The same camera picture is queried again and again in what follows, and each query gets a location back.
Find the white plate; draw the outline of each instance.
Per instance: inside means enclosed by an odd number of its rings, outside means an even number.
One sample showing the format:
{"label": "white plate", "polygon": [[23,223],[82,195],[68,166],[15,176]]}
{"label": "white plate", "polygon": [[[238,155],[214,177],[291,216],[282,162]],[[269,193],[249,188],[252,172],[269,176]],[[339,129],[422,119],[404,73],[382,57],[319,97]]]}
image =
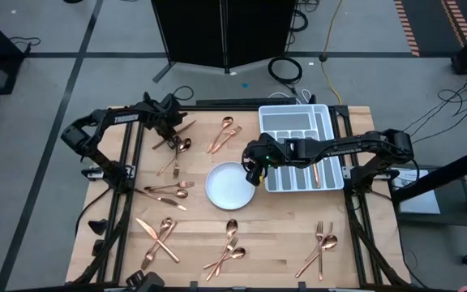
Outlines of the white plate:
{"label": "white plate", "polygon": [[207,176],[208,198],[219,208],[234,210],[248,204],[255,187],[246,180],[246,171],[237,162],[224,162]]}

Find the wooden table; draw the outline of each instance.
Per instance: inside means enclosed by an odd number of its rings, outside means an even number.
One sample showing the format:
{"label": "wooden table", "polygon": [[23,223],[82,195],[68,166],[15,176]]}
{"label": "wooden table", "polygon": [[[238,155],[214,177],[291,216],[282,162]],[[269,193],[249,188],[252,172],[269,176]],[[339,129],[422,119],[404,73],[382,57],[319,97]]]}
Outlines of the wooden table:
{"label": "wooden table", "polygon": [[[355,135],[374,129],[368,107],[349,107],[349,112]],[[226,115],[234,118],[234,125],[239,122],[243,130],[218,153],[207,154],[207,147]],[[148,271],[158,273],[166,286],[185,287],[189,286],[191,281],[198,281],[200,287],[297,287],[298,281],[305,281],[307,287],[359,287],[343,192],[268,193],[261,186],[257,188],[254,199],[245,208],[236,211],[221,210],[208,200],[204,190],[205,179],[215,165],[224,161],[241,160],[246,143],[259,137],[258,113],[190,112],[183,124],[193,119],[197,120],[195,125],[182,135],[182,138],[191,138],[193,144],[189,151],[179,157],[179,165],[180,179],[194,181],[196,185],[189,189],[190,195],[184,200],[171,196],[171,199],[176,199],[186,206],[188,211],[183,212],[135,194],[121,281],[124,282],[139,269],[145,252],[153,244],[135,218],[141,218],[158,228],[163,218],[172,217],[178,221],[178,226],[166,244],[178,255],[181,262],[174,263],[164,251],[159,250],[155,261],[148,268]],[[124,129],[123,125],[111,127],[105,133],[99,149],[109,159],[118,160]],[[133,132],[128,163],[131,163],[134,137]],[[156,176],[156,172],[174,154],[166,146],[153,151],[151,146],[159,140],[160,137],[155,131],[144,132],[137,187],[176,182],[172,179],[172,168],[161,176]],[[368,153],[358,155],[360,164],[366,163],[370,158],[372,155]],[[104,182],[91,182],[85,204],[92,201],[106,187]],[[388,194],[386,182],[375,182],[374,190]],[[392,203],[375,195],[366,197],[376,246],[398,274],[409,281]],[[103,237],[94,234],[86,222],[107,218],[110,201],[111,194],[84,215],[75,240],[67,281],[78,277],[93,259],[92,245],[96,239]],[[208,272],[203,271],[201,267],[220,258],[225,244],[225,224],[232,218],[239,222],[238,247],[245,247],[247,255],[242,260],[229,260],[224,264],[219,277],[205,281]],[[339,243],[334,250],[324,253],[324,281],[318,280],[317,264],[311,265],[297,279],[294,277],[295,273],[303,266],[304,259],[317,243],[314,236],[317,221],[334,222],[333,233],[338,237]],[[367,281],[372,282],[370,260],[363,244],[362,251]],[[115,252],[111,251],[106,279],[111,278],[114,257]]]}

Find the gray floor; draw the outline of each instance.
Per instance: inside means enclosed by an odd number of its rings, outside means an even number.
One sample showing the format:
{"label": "gray floor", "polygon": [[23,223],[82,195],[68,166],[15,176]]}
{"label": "gray floor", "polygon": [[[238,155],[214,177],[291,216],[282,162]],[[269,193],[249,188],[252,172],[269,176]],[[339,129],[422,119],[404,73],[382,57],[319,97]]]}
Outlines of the gray floor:
{"label": "gray floor", "polygon": [[[33,48],[34,52],[77,52],[95,3],[97,0],[75,5],[0,0],[0,29],[9,37],[40,37],[42,43]],[[321,50],[335,6],[334,0],[322,1],[320,8],[308,15],[310,27],[297,33],[290,50]],[[409,52],[393,2],[345,0],[330,50]],[[88,51],[162,51],[150,2],[104,1]],[[297,61],[304,69],[298,88],[311,90],[319,103],[336,104],[318,59]],[[28,59],[14,92],[0,97],[0,270],[74,63],[72,58]],[[177,64],[154,84],[152,77],[165,64],[161,58],[84,59],[63,126],[94,109],[136,103],[144,91],[162,98],[184,84],[195,90],[197,99],[267,97],[272,92],[286,92],[268,75],[268,62],[236,68],[236,75]],[[285,64],[277,64],[276,69],[282,75],[293,73],[293,68]],[[458,89],[465,82],[465,76],[451,73],[446,58],[331,58],[326,69],[346,105],[371,107],[379,130],[405,128],[439,104],[439,90]],[[443,109],[414,139],[452,125],[457,120],[452,118],[455,110],[456,105]],[[467,119],[452,131],[415,144],[415,153],[417,161],[427,165],[444,165],[465,155]],[[88,186],[79,175],[83,167],[58,140],[7,289],[64,282],[74,242],[73,227]],[[405,258],[425,284],[444,289],[467,285],[467,267],[459,260],[467,253],[467,230],[403,226],[401,232]]]}

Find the metal frame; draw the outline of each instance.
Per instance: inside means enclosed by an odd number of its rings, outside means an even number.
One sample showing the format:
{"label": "metal frame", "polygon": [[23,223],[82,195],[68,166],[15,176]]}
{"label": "metal frame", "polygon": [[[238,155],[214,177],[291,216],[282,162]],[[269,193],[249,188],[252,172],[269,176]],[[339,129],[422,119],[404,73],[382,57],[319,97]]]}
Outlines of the metal frame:
{"label": "metal frame", "polygon": [[[258,106],[229,106],[229,107],[199,107],[199,106],[182,106],[181,111],[200,111],[200,110],[220,110],[220,111],[254,111],[257,110],[259,107]],[[332,125],[333,125],[333,130],[335,132],[335,137],[338,138],[341,136],[340,134],[340,127],[338,125],[338,117],[341,116],[344,124],[345,124],[345,132],[347,135],[352,134],[352,127],[350,125],[350,119],[349,119],[349,109],[346,105],[336,105],[336,106],[329,106],[329,113],[331,115],[331,120],[332,120]],[[127,157],[127,152],[128,152],[128,146],[130,144],[130,139],[131,139],[131,127],[126,128],[126,133],[124,135],[124,143],[122,145],[122,153],[120,156],[121,161],[125,161]],[[133,165],[137,166],[139,164],[139,156],[140,156],[140,150],[141,150],[141,145],[142,145],[142,138],[143,138],[143,133],[144,133],[144,128],[140,125],[138,129],[138,133],[136,136],[136,141],[135,141],[135,152],[133,156]],[[345,165],[345,159],[340,157],[341,159],[341,164]],[[351,156],[351,161],[353,165],[358,164],[358,158],[356,155]],[[349,220],[354,220],[354,218],[357,220],[356,217],[356,212],[354,211],[354,206],[353,206],[353,192],[352,189],[346,187],[344,189],[344,194],[345,194],[345,204],[347,207],[347,215]],[[132,196],[133,192],[126,194],[126,203],[124,207],[124,213],[126,214],[127,218],[131,215],[131,205],[132,205]],[[365,204],[365,196],[359,196],[358,197],[360,200],[360,204]],[[118,201],[120,198],[116,198],[113,200],[113,204],[110,206],[109,209],[109,219],[112,219],[112,216],[116,216],[116,211],[114,209],[118,208]],[[365,234],[368,236],[368,238],[365,238],[364,242],[367,241],[368,243],[371,243],[371,247],[373,245],[374,239],[372,237],[372,234],[368,233],[368,230],[371,229],[371,222],[369,220],[369,213],[368,213],[368,208],[363,208],[361,207],[361,213],[362,213],[362,221],[363,225],[365,226],[365,229],[363,230]],[[114,221],[109,221],[110,225],[114,225]],[[120,272],[122,271],[122,262],[123,262],[123,256],[125,252],[125,241],[126,241],[126,235],[127,235],[127,225],[125,225],[125,228],[123,228],[123,232],[120,234],[120,239],[118,240],[118,249],[117,249],[117,254],[116,254],[116,260],[114,263],[114,270],[113,270],[113,279],[112,281],[103,281],[104,278],[99,278],[100,281],[98,281],[96,284],[74,284],[70,286],[58,286],[58,287],[45,287],[45,288],[37,288],[37,289],[31,289],[31,290],[21,290],[21,291],[78,291],[78,290],[102,290],[102,288],[116,288],[119,287],[119,277],[120,277]],[[366,281],[366,273],[363,265],[363,259],[362,259],[362,249],[360,246],[360,238],[356,234],[356,232],[351,228],[351,239],[352,239],[352,244],[353,244],[353,250],[354,250],[354,260],[356,264],[356,269],[358,273],[358,281],[359,285],[362,289],[368,289],[368,290],[374,290],[374,291],[394,291],[397,290],[398,292],[412,292],[412,291],[419,291],[419,292],[444,292],[445,290],[432,290],[432,289],[422,289],[422,288],[416,288],[416,287],[411,287],[411,286],[385,286],[382,284],[378,284],[377,281],[380,281],[381,277],[377,277],[375,279],[379,279],[376,281],[376,284],[371,284]],[[375,263],[377,259],[373,259],[371,256],[372,263]],[[100,271],[105,271],[104,266],[106,266],[107,263],[103,264],[101,266]],[[377,265],[372,264],[372,272],[373,275],[380,274],[379,268],[377,268]],[[305,292],[305,291],[333,291],[336,289],[307,289],[305,282],[298,282],[298,288],[246,288],[246,287],[221,287],[221,288],[198,288],[197,282],[193,281],[190,283],[190,286],[188,287],[163,287],[163,291],[190,291],[190,292],[197,292],[198,289],[200,291],[225,291],[225,290],[232,290],[232,291],[299,291],[299,292]]]}

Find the yellow cable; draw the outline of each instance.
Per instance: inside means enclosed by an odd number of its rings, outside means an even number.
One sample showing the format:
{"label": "yellow cable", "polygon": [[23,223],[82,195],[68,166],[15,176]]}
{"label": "yellow cable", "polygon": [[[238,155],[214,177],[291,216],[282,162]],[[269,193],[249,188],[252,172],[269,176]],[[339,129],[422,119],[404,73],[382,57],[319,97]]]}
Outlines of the yellow cable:
{"label": "yellow cable", "polygon": [[[324,46],[324,48],[323,48],[323,53],[322,53],[322,55],[325,55],[325,53],[328,51],[329,40],[331,39],[332,25],[334,24],[334,19],[336,18],[336,15],[338,14],[338,11],[340,10],[340,6],[341,6],[341,3],[342,3],[343,1],[344,1],[344,0],[340,0],[340,1],[338,2],[338,6],[336,7],[336,10],[334,11],[334,14],[332,15],[331,24],[329,24],[328,38],[327,38],[327,40],[325,40],[325,46]],[[336,95],[336,98],[338,99],[338,103],[341,105],[341,104],[342,104],[341,96],[340,96],[340,94],[336,91],[336,89],[332,86],[331,80],[329,80],[329,77],[328,77],[328,73],[325,71],[325,68],[323,68],[323,62],[320,62],[320,66],[322,67],[322,72],[323,72],[323,75],[325,76],[325,79],[326,79],[327,82],[328,82],[329,88],[330,88],[331,91],[334,93],[334,95]]]}

